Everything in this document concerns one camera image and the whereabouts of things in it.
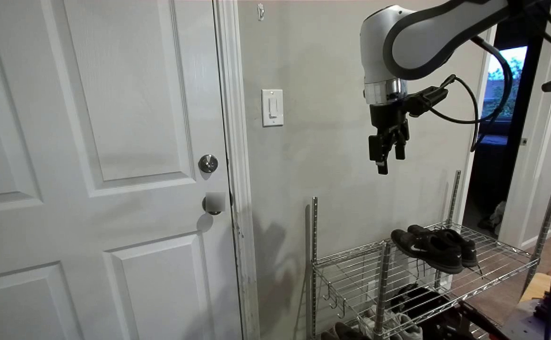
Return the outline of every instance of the switch plate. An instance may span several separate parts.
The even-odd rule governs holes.
[[[263,99],[263,126],[284,125],[284,92],[280,89],[261,90]]]

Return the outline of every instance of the white door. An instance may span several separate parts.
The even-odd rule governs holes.
[[[210,1],[0,0],[0,340],[241,338],[207,192]]]

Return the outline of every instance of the window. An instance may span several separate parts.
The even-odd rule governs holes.
[[[525,54],[527,51],[527,46],[500,51],[502,56],[507,60],[509,66],[511,66],[511,71],[513,71],[513,88],[511,89],[511,95],[508,98],[507,105],[505,105],[504,110],[502,110],[500,116],[496,119],[497,122],[509,121],[513,117],[515,101],[517,100],[517,91],[519,90],[519,81],[524,69]],[[490,58],[488,82],[485,86],[485,99],[483,100],[483,110],[481,113],[482,118],[491,114],[496,106],[498,106],[502,98],[503,89],[504,76],[500,64],[496,58]]]

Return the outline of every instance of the shoe rack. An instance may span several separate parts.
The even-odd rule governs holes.
[[[312,199],[312,219],[310,223],[310,292],[306,295],[308,308],[308,338],[316,338],[316,317],[319,299],[323,299],[341,321],[349,325],[358,324],[360,329],[373,329],[368,334],[375,340],[385,340],[399,333],[407,324],[393,329],[383,327],[388,312],[394,312],[399,304],[395,293],[407,284],[416,284],[417,289],[425,292],[437,292],[448,297],[445,304],[429,304],[424,301],[415,306],[418,316],[412,319],[420,323],[434,315],[453,308],[459,301],[477,295],[500,282],[523,271],[528,271],[524,287],[535,274],[540,261],[542,248],[551,225],[551,198],[542,223],[534,254],[502,243],[492,237],[475,232],[470,228],[454,223],[453,214],[457,199],[461,172],[456,172],[448,218],[445,221],[427,226],[453,228],[465,239],[472,239],[478,252],[478,267],[464,269],[461,273],[450,275],[429,267],[423,260],[410,258],[397,249],[390,239],[368,243],[367,245],[345,250],[337,254],[317,257],[318,246],[318,198]],[[363,317],[369,309],[375,312],[374,325],[368,324]],[[485,333],[474,329],[478,338]]]

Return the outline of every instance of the metal hook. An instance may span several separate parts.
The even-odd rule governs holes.
[[[334,295],[334,306],[332,304],[329,304],[330,308],[334,309],[338,306],[338,299],[336,298],[336,295]]]
[[[265,7],[263,7],[263,4],[257,5],[257,13],[258,13],[258,20],[263,21],[263,19],[265,19]]]
[[[345,317],[345,304],[347,304],[347,299],[343,299],[343,316],[341,316],[340,314],[336,314],[339,319],[343,319]]]
[[[322,295],[321,297],[323,297],[324,300],[328,301],[330,300],[330,282],[328,282],[328,297],[326,297],[326,295]]]

